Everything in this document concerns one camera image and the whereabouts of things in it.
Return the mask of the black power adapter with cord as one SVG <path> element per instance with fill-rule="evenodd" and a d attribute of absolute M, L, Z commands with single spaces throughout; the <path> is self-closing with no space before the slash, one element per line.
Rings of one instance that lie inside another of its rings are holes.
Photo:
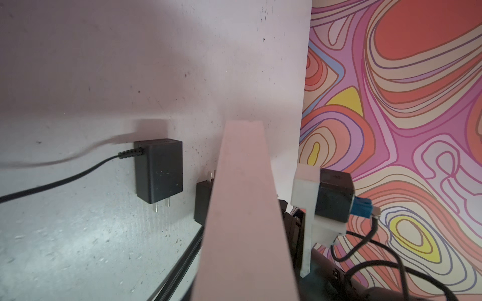
<path fill-rule="evenodd" d="M 207 180 L 196 185 L 194 220 L 202 227 L 205 226 L 207 219 L 214 178 L 215 171 L 211 171 L 208 173 Z"/>

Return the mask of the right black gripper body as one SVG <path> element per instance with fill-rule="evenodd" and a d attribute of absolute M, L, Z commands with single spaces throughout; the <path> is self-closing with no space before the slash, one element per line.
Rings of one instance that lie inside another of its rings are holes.
<path fill-rule="evenodd" d="M 281 199 L 279 204 L 300 299 L 338 300 L 339 294 L 331 284 L 331 281 L 335 279 L 333 276 L 335 266 L 317 250 L 312 249 L 309 252 L 311 255 L 310 273 L 306 277 L 301 277 L 305 213 L 299 209 L 290 213 L 285 200 Z"/>

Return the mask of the white square router box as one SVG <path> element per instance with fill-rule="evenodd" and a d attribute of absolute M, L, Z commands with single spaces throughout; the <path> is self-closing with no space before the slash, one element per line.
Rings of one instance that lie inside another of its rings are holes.
<path fill-rule="evenodd" d="M 263 123 L 226 124 L 192 300 L 298 300 Z"/>

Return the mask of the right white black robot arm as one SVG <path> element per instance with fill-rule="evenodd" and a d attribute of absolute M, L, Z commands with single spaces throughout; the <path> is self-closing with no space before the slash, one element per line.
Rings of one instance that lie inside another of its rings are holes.
<path fill-rule="evenodd" d="M 303 232 L 305 230 L 305 212 L 295 209 L 287 211 L 287 201 L 279 201 L 284 227 L 287 235 L 288 247 L 291 252 L 297 288 L 301 300 L 425 300 L 424 297 L 405 295 L 402 292 L 381 287 L 367 288 L 354 279 L 357 272 L 369 267 L 388 267 L 399 272 L 401 278 L 408 279 L 408 275 L 420 278 L 442 291 L 445 300 L 457 300 L 455 294 L 443 283 L 422 272 L 402 265 L 402 260 L 391 248 L 376 240 L 369 240 L 373 244 L 391 254 L 395 262 L 388 260 L 369 260 L 362 262 L 345 272 L 337 267 L 315 249 L 311 251 L 311 272 L 306 277 L 300 276 L 303 259 Z"/>

